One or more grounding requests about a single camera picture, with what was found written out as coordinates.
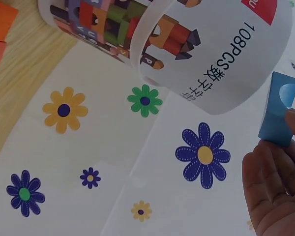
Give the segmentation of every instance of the navy blue flower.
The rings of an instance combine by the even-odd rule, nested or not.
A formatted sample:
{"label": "navy blue flower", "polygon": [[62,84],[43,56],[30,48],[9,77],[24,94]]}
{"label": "navy blue flower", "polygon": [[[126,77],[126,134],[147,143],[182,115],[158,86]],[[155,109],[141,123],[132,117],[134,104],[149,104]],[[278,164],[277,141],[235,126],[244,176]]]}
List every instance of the navy blue flower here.
{"label": "navy blue flower", "polygon": [[94,171],[92,167],[90,167],[88,171],[83,170],[83,175],[80,176],[80,179],[83,180],[82,184],[84,186],[87,185],[89,189],[93,188],[93,185],[97,187],[98,186],[97,182],[101,180],[101,178],[98,177],[98,174],[99,172]]}
{"label": "navy blue flower", "polygon": [[201,174],[202,187],[209,189],[213,185],[213,174],[220,181],[226,178],[226,171],[221,163],[228,163],[231,154],[220,149],[224,143],[224,135],[221,132],[215,132],[211,137],[210,127],[206,123],[199,124],[198,132],[199,136],[190,129],[182,132],[182,139],[189,146],[178,147],[176,158],[190,162],[183,171],[187,181],[194,181]]}
{"label": "navy blue flower", "polygon": [[45,202],[45,196],[37,192],[40,187],[40,180],[33,178],[30,181],[30,174],[27,170],[22,171],[21,179],[16,175],[11,175],[11,181],[14,186],[7,186],[6,191],[13,196],[11,205],[14,209],[21,207],[23,216],[30,215],[30,209],[36,215],[40,214],[40,208],[37,203]]}

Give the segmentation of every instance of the white mat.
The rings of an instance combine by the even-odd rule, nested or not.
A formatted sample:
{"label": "white mat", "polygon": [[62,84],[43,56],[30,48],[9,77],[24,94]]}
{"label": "white mat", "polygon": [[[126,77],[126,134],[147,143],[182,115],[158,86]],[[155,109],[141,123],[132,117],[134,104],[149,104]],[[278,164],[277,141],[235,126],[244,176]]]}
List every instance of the white mat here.
{"label": "white mat", "polygon": [[[292,36],[275,70],[295,77],[295,7]],[[32,99],[0,154],[0,236],[254,235],[241,161],[258,141],[268,85],[269,80],[221,116],[209,116],[170,93],[155,106],[160,114],[144,118],[127,100],[134,87],[142,88],[136,75],[79,43]],[[66,89],[70,116],[86,116],[77,117],[80,127],[71,120],[76,131],[68,126],[59,134],[56,125],[44,124],[49,114],[43,106],[52,102],[53,91],[62,95],[66,87],[85,95],[84,101],[81,94],[67,98]],[[167,90],[157,89],[150,103],[159,103],[156,95],[166,98]],[[62,106],[60,114],[66,112]],[[194,161],[191,151],[179,148],[197,150],[199,136],[202,142],[210,139],[207,144],[215,151],[215,166],[206,172],[196,163],[188,166]],[[217,157],[218,149],[225,151]]]}

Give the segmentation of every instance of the toy packaging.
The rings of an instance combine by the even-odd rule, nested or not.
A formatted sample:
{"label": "toy packaging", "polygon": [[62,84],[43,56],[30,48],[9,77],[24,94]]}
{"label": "toy packaging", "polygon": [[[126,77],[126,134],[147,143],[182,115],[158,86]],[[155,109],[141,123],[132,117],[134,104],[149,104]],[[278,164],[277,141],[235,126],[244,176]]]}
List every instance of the toy packaging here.
{"label": "toy packaging", "polygon": [[38,5],[50,25],[212,115],[234,109],[260,88],[292,29],[287,0],[161,2],[39,0]]}

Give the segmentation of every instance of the flower center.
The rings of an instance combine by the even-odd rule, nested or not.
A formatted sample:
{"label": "flower center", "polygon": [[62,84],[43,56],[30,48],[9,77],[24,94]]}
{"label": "flower center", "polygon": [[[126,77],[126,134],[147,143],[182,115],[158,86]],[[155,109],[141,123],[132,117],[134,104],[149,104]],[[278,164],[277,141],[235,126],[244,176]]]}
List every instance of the flower center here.
{"label": "flower center", "polygon": [[148,97],[141,97],[140,102],[143,106],[147,106],[150,103],[150,99]]}
{"label": "flower center", "polygon": [[211,149],[207,146],[200,147],[198,150],[198,159],[204,165],[210,164],[213,161],[213,153]]}
{"label": "flower center", "polygon": [[92,182],[92,181],[94,180],[94,176],[89,175],[89,176],[87,177],[87,180],[88,180],[88,182]]}
{"label": "flower center", "polygon": [[21,188],[19,196],[23,201],[28,201],[30,199],[30,191],[27,188]]}
{"label": "flower center", "polygon": [[66,117],[70,114],[70,107],[67,104],[61,104],[58,107],[58,115],[61,117]]}

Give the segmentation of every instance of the yellow flower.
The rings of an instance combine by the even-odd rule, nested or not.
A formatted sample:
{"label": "yellow flower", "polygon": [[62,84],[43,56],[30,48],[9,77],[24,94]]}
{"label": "yellow flower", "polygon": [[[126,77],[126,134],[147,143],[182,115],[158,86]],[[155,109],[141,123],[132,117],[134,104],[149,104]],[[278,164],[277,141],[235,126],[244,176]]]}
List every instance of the yellow flower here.
{"label": "yellow flower", "polygon": [[72,130],[80,128],[80,122],[77,117],[85,117],[89,110],[85,106],[80,106],[85,100],[83,93],[73,96],[73,88],[66,87],[63,96],[58,91],[53,91],[50,98],[53,103],[46,103],[43,106],[43,112],[50,114],[45,119],[45,125],[56,125],[56,131],[63,134],[67,129],[67,124]]}
{"label": "yellow flower", "polygon": [[152,210],[149,208],[149,203],[144,203],[141,200],[139,203],[133,204],[131,212],[133,214],[133,219],[139,219],[140,222],[143,222],[145,219],[149,219]]}
{"label": "yellow flower", "polygon": [[253,227],[253,225],[251,223],[251,220],[247,221],[247,225],[249,226],[249,230],[254,230],[254,227]]}

